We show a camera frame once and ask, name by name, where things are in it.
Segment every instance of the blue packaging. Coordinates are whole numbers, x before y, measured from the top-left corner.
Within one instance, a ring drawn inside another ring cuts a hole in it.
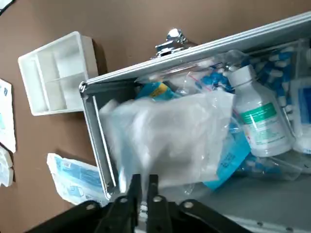
[[[311,88],[298,90],[299,110],[302,124],[311,124]]]
[[[87,169],[68,161],[63,158],[55,157],[57,172],[60,176],[66,177],[68,180],[80,183],[85,186],[92,186],[99,192],[103,192],[101,179],[97,170]]]
[[[212,89],[216,89],[219,86],[219,83],[222,84],[222,87],[225,88],[227,92],[232,92],[232,87],[229,84],[229,80],[222,73],[216,71],[212,72],[211,75],[206,75],[201,79],[202,85],[212,86]]]
[[[179,97],[168,86],[161,82],[147,83],[136,96],[136,99],[151,97],[154,100],[171,100]]]
[[[284,61],[293,55],[294,48],[289,46],[283,49],[278,49],[272,52],[271,56],[269,57],[270,61]]]
[[[229,133],[222,151],[222,158],[217,170],[218,180],[204,182],[204,184],[215,190],[220,187],[236,169],[241,165],[250,153],[250,146],[245,138],[244,132]]]

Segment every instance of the brown table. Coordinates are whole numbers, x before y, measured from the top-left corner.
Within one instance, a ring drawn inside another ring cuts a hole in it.
[[[31,115],[19,56],[79,31],[94,39],[103,74],[148,60],[173,27],[200,44],[310,9],[309,0],[17,0],[0,16],[0,78],[14,88],[17,136],[16,182],[0,188],[1,233],[22,232],[71,207],[55,190],[48,152],[95,164],[83,113]]]

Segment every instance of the plastic bag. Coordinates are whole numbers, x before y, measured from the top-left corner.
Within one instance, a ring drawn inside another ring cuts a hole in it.
[[[218,179],[233,95],[215,91],[170,101],[128,101],[100,119],[119,171],[121,192],[135,173],[142,183],[159,176],[159,187]]]
[[[146,84],[146,83],[155,83],[155,82],[165,82],[172,79],[178,79],[183,77],[190,71],[201,71],[210,66],[214,66],[219,63],[221,59],[216,55],[207,59],[203,59],[197,62],[187,63],[172,69],[167,69],[164,71],[155,72],[148,74],[146,76],[139,77],[135,82]]]
[[[277,179],[293,181],[301,174],[304,161],[287,152],[274,157],[259,158],[249,154],[236,175],[250,176],[261,179]]]
[[[229,133],[224,142],[221,160],[218,165],[216,181],[204,182],[212,190],[219,188],[231,175],[239,168],[241,163],[250,153],[250,146],[245,138],[245,134],[240,127],[238,116],[231,117]]]
[[[311,154],[311,78],[291,81],[294,150]]]
[[[178,76],[170,76],[168,83],[178,86],[176,93],[181,96],[201,93],[205,91],[221,88],[226,92],[232,93],[233,89],[229,84],[227,75],[229,72],[247,65],[250,57],[238,50],[230,50],[220,53],[210,60],[210,66],[201,70],[191,70]]]

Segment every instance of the transparent bag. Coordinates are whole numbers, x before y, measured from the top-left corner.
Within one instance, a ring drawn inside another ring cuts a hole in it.
[[[291,81],[294,150],[311,154],[311,77]]]
[[[232,103],[232,94],[215,91],[169,101],[141,98],[112,111],[115,104],[104,106],[100,119],[120,191],[135,173],[143,184],[149,174],[157,174],[159,187],[218,179]]]
[[[273,157],[255,157],[249,154],[239,169],[238,176],[250,176],[260,179],[293,181],[303,171],[304,161],[292,151]]]

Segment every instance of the blue and white package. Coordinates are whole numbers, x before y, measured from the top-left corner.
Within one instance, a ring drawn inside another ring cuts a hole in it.
[[[278,103],[286,113],[292,110],[289,91],[293,75],[291,61],[294,52],[295,48],[292,46],[277,49],[272,51],[268,57],[265,55],[266,60],[261,58],[261,62],[253,64],[258,82],[275,91]]]
[[[201,86],[208,86],[211,90],[221,86],[226,92],[232,92],[228,78],[224,75],[225,71],[213,71],[210,75],[205,75],[200,81]]]
[[[97,201],[101,206],[105,206],[109,202],[104,195],[96,166],[62,158],[54,153],[48,154],[47,164],[56,191],[62,199],[74,205],[87,200]]]
[[[294,150],[311,154],[311,77],[291,81]]]
[[[212,190],[220,187],[235,170],[241,165],[246,156],[250,153],[249,144],[242,132],[229,133],[222,151],[221,161],[217,169],[218,180],[204,182]]]
[[[0,79],[0,143],[12,153],[16,151],[12,85]]]

